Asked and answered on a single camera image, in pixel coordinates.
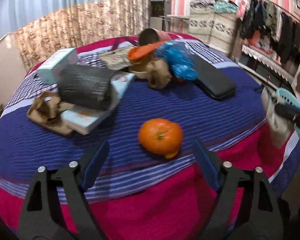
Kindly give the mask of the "brown paper bag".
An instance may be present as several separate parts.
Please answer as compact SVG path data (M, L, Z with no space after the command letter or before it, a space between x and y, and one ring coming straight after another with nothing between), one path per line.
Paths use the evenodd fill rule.
M61 114L73 107L73 104L62 101L57 92L48 90L34 98L27 117L45 129L69 137L74 130L61 120Z

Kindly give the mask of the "orange tangerine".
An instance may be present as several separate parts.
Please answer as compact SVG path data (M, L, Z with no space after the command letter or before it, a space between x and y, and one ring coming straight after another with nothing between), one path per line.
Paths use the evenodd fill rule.
M166 119L151 119L141 125L138 141L148 152L172 159L181 149L183 130L178 123Z

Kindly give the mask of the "black plastic bag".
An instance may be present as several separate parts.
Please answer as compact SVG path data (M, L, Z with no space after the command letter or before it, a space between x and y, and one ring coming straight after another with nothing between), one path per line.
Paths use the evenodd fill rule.
M111 79L115 71L80 64L65 66L57 78L62 101L88 109L105 111L112 101Z

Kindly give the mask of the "blue plastic bag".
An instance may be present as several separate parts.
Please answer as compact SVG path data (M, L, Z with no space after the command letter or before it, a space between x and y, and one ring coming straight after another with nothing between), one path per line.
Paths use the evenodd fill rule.
M164 59L173 75L178 79L194 81L198 74L194 69L193 54L181 40L170 40L155 50L157 58Z

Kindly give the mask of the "patterned snack wrapper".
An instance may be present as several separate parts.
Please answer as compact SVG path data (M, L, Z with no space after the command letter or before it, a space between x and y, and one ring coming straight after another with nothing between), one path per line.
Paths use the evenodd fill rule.
M125 46L112 51L101 53L99 58L103 61L108 69L122 70L131 66L131 61L128 59L128 52L134 46Z

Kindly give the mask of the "orange plastic bag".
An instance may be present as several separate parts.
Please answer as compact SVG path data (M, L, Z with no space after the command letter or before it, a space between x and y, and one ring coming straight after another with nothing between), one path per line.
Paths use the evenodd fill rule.
M143 46L134 47L129 50L127 57L132 62L137 62L145 57L148 57L153 51L156 50L160 45L164 44L165 41L159 41L155 43L150 43Z

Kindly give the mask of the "light blue laundry basket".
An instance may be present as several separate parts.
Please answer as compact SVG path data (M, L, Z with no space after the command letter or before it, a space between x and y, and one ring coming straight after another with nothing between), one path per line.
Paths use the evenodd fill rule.
M275 93L279 99L283 99L283 102L278 101L275 105L276 114L293 123L300 139L300 102L284 88L278 88Z

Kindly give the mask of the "low shelf with lace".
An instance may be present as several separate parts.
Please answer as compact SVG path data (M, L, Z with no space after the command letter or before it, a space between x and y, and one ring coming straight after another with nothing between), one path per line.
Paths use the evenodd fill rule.
M253 70L274 86L285 88L294 94L292 88L293 77L268 54L257 48L243 45L238 62L249 70Z

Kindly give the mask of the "light blue book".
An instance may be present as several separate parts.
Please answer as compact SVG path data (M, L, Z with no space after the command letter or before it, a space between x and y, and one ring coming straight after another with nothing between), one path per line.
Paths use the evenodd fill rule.
M111 79L111 104L106 111L74 106L72 109L61 113L62 122L79 134L91 133L115 111L134 79L135 74L119 71Z

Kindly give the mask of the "black flat case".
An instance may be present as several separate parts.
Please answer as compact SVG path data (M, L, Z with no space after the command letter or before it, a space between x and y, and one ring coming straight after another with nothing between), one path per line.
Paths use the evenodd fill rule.
M235 96L237 85L232 79L201 57L194 55L193 58L194 70L197 72L194 84L198 88L217 101Z

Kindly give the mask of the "striped blue red bedspread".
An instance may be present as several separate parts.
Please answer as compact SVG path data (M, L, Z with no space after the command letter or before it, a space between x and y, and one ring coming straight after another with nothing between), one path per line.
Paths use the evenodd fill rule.
M45 85L36 73L22 81L0 118L0 216L13 230L38 167L61 168L108 140L110 151L95 184L85 196L108 239L192 239L215 200L192 154L194 139L235 167L263 168L276 193L282 193L300 166L300 141L290 135L281 148L272 144L261 102L261 87L217 51L182 35L204 60L237 85L232 98L216 101L191 82L171 82L162 90L146 81L129 84L117 109L90 134L64 137L35 124L27 111ZM181 152L173 159L147 152L140 127L166 119L183 130Z

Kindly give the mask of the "clothes rack with garments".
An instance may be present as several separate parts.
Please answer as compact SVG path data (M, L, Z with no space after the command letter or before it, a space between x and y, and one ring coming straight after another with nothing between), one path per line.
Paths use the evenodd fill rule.
M270 0L241 0L238 17L242 19L240 38L270 55L281 64L300 64L300 22Z

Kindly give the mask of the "cabinet with patterned cover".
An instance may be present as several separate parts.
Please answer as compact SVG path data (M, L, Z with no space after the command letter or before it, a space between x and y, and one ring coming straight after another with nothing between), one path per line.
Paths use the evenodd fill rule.
M232 53L236 30L236 13L215 12L212 6L190 8L189 34L225 55Z

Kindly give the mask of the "teal white tissue box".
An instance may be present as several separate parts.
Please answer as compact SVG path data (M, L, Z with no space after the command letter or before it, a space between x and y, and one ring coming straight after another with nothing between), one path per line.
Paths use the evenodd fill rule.
M43 62L37 69L37 74L42 83L51 85L57 82L60 72L65 66L76 63L76 48L60 49Z

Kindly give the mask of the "pile of folded clothes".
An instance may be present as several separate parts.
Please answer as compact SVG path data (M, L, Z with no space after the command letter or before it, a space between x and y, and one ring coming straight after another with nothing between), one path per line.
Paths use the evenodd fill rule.
M236 13L238 5L225 0L193 0L190 2L190 12L204 12L213 10L216 13Z

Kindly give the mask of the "beige side cabinet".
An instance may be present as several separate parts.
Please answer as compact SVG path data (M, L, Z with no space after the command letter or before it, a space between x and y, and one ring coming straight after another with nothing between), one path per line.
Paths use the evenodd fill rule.
M6 106L27 74L14 34L0 38L0 106Z

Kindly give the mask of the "small metal stool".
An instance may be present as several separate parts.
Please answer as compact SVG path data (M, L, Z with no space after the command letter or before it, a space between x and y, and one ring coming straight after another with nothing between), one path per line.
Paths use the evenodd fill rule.
M189 33L189 17L180 15L160 16L162 19L162 30L170 33Z

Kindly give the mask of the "beige bowl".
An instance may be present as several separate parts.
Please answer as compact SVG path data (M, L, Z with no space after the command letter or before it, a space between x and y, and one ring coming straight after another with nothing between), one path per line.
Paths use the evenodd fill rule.
M136 62L132 64L128 70L130 73L134 74L136 78L147 80L147 64L148 62Z

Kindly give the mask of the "grey water dispenser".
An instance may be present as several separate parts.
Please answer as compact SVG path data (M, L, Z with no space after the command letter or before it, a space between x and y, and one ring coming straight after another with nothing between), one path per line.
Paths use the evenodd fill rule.
M169 31L170 23L166 19L171 14L172 0L150 0L149 27Z

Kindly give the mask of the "blue and floral curtain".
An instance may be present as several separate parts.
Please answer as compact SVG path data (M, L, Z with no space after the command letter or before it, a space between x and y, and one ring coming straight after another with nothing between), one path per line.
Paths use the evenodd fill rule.
M13 33L33 67L61 48L135 36L149 25L149 0L0 0L0 38Z

